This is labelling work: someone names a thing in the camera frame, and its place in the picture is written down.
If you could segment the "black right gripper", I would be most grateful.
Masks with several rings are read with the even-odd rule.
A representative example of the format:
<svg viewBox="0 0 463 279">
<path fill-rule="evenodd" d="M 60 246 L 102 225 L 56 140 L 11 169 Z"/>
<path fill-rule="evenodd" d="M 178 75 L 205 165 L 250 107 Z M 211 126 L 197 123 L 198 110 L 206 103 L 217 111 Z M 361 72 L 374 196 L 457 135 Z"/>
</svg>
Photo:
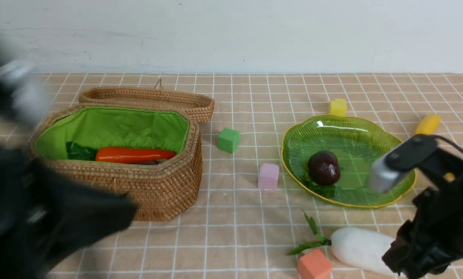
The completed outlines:
<svg viewBox="0 0 463 279">
<path fill-rule="evenodd" d="M 419 279 L 463 258 L 463 160 L 453 155 L 450 168 L 452 184 L 432 183 L 413 199 L 414 219 L 400 226 L 382 256 L 391 271 Z"/>
</svg>

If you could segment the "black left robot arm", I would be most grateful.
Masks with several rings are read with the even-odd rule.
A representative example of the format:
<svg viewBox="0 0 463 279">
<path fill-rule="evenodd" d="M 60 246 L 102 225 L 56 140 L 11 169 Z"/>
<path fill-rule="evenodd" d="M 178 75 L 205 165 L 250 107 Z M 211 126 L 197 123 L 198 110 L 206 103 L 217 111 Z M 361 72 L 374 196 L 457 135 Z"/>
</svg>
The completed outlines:
<svg viewBox="0 0 463 279">
<path fill-rule="evenodd" d="M 0 38 L 0 117 L 27 132 L 48 114 L 50 99 Z M 127 229 L 137 212 L 127 194 L 63 176 L 24 147 L 0 145 L 0 279 L 45 279 L 76 251 Z"/>
</svg>

